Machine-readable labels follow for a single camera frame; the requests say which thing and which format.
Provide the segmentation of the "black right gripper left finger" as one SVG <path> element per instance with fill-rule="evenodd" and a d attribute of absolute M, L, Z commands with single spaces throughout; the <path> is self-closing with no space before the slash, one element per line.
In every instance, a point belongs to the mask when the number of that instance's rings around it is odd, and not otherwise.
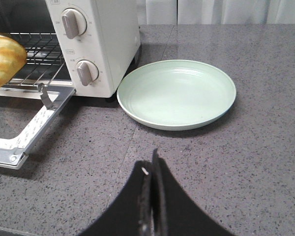
<path fill-rule="evenodd" d="M 151 163 L 137 161 L 113 203 L 81 236 L 151 235 Z"/>

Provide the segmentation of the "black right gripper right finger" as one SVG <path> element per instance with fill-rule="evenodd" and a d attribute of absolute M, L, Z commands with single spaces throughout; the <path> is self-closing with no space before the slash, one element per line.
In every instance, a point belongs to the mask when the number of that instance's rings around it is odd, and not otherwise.
<path fill-rule="evenodd" d="M 187 195 L 157 149 L 152 155 L 152 208 L 157 236 L 232 236 Z"/>

